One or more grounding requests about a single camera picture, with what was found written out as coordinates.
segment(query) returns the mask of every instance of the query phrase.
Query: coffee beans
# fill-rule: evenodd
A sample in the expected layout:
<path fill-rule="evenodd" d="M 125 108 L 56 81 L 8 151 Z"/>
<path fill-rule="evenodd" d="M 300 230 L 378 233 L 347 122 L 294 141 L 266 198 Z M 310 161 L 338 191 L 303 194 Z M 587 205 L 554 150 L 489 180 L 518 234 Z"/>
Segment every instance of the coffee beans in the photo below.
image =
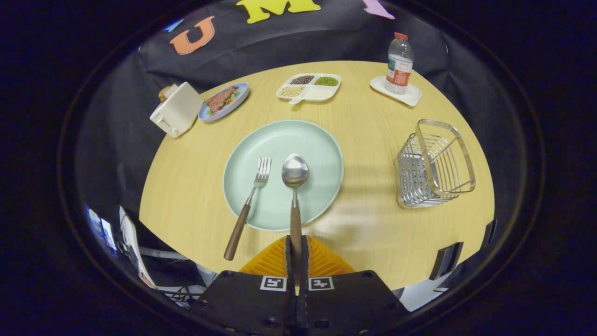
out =
<path fill-rule="evenodd" d="M 293 81 L 290 82 L 290 84 L 308 84 L 314 78 L 315 78 L 315 76 L 311 76 L 311 75 L 301 76 L 301 77 L 297 77 L 297 78 L 293 79 Z"/>

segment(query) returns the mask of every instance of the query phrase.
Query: red bottle cap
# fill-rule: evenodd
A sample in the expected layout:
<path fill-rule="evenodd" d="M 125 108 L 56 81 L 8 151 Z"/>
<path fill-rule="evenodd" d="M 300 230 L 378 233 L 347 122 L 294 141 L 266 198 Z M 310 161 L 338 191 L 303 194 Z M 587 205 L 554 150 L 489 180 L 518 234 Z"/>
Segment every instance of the red bottle cap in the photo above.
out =
<path fill-rule="evenodd" d="M 401 33 L 394 33 L 394 37 L 395 37 L 395 38 L 401 38 L 401 39 L 403 39 L 404 41 L 408 41 L 408 36 L 406 36 L 406 35 L 404 35 L 404 34 L 401 34 Z"/>

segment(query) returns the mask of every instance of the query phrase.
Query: orange letter u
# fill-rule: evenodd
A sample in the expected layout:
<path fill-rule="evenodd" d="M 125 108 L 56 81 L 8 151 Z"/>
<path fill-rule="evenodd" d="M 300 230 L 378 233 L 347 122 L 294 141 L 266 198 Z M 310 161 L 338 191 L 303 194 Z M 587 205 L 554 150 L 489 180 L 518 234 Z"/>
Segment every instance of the orange letter u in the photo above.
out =
<path fill-rule="evenodd" d="M 170 44 L 174 46 L 176 52 L 180 55 L 190 54 L 193 51 L 203 47 L 207 42 L 214 37 L 214 26 L 211 24 L 211 19 L 214 16 L 207 17 L 195 25 L 195 28 L 199 27 L 203 36 L 199 39 L 199 41 L 191 43 L 187 34 L 190 30 L 185 30 L 184 32 L 178 34 L 175 38 L 170 41 Z"/>

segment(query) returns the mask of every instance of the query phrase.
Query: metal wire basket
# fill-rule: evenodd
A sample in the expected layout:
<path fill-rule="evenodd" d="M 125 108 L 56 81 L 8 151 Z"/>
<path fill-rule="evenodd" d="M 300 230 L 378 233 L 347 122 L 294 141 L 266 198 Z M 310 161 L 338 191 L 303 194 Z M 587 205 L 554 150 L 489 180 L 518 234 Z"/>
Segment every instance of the metal wire basket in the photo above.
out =
<path fill-rule="evenodd" d="M 435 127 L 434 133 L 453 135 L 454 139 L 448 141 L 441 135 L 423 133 L 421 126 L 425 126 L 425 131 Z M 458 170 L 462 165 L 466 165 L 467 171 Z M 475 189 L 475 172 L 460 133 L 439 121 L 419 120 L 394 167 L 396 200 L 406 209 L 445 203 Z"/>

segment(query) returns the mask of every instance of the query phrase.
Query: bottle label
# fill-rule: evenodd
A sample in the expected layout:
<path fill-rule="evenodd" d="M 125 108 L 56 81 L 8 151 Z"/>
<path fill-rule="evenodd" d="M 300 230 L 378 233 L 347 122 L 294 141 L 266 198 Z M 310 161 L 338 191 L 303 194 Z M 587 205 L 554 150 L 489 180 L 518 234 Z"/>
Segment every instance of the bottle label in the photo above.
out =
<path fill-rule="evenodd" d="M 412 62 L 405 62 L 403 60 L 395 59 L 392 56 L 388 56 L 386 75 L 388 82 L 400 86 L 406 86 L 408 84 L 408 77 L 410 77 L 412 70 Z"/>

